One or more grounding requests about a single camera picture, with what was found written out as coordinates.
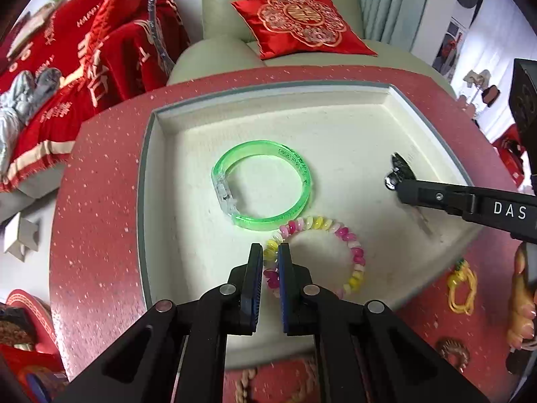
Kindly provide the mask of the right hand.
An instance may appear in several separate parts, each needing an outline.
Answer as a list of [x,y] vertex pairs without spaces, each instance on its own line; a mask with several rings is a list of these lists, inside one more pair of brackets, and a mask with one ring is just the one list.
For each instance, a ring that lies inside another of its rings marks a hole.
[[511,280],[509,302],[509,324],[506,339],[511,348],[521,349],[524,340],[533,339],[536,318],[536,295],[526,288],[526,244],[521,243],[514,256],[514,275]]

